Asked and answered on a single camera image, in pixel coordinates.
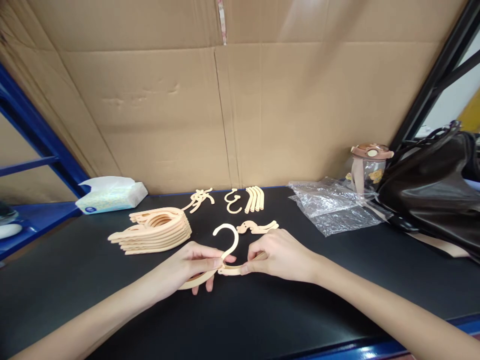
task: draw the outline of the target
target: black leather bag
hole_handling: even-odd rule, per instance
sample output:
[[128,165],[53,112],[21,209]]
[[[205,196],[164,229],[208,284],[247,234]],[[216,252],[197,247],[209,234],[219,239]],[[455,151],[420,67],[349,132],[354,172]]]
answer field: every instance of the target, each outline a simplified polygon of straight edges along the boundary
[[472,137],[452,121],[399,151],[385,170],[378,200],[421,233],[458,245],[480,262],[480,193],[462,177],[467,164],[472,180],[480,174]]

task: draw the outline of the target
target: tissue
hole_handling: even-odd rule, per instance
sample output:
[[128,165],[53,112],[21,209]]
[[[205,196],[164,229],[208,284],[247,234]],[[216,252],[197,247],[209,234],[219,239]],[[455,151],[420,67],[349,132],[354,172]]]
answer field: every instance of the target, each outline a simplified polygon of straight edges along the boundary
[[94,177],[78,185],[88,185],[91,191],[75,205],[86,215],[135,208],[148,195],[142,182],[129,177]]

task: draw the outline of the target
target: hand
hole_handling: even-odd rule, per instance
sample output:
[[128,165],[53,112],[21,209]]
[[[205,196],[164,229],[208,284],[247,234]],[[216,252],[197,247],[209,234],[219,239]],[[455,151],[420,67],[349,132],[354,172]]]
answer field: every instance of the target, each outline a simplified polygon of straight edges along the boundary
[[[261,252],[268,257],[253,260]],[[325,260],[299,243],[288,231],[272,229],[250,244],[248,261],[240,268],[240,273],[259,272],[286,280],[316,283],[318,267]]]
[[[192,276],[221,268],[223,261],[220,256],[223,253],[222,250],[190,241],[137,280],[137,285],[140,286],[139,296],[152,304],[169,297]],[[235,256],[228,255],[225,261],[233,263],[236,259]],[[214,277],[209,278],[205,285],[206,290],[211,292],[214,288]],[[197,295],[199,287],[194,287],[191,291],[193,295]]]

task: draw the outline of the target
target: clear plastic bag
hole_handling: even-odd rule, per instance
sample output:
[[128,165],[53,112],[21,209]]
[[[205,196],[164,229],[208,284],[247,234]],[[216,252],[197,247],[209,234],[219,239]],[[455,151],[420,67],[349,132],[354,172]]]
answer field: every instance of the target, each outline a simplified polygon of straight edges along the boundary
[[319,182],[291,181],[288,187],[296,194],[290,196],[290,199],[297,203],[305,216],[326,237],[378,225],[384,220],[376,212],[385,219],[392,216],[389,211],[368,201],[376,193],[369,192],[360,196],[330,177]]

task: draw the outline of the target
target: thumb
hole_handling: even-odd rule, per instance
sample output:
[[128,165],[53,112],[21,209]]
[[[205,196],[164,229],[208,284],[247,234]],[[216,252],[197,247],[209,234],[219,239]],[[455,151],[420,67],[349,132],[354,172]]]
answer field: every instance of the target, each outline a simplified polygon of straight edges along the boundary
[[204,273],[210,270],[219,269],[224,263],[221,257],[205,258],[202,260],[190,261],[190,270],[192,275]]
[[240,268],[240,275],[250,273],[266,273],[268,274],[268,260],[251,260],[247,261]]

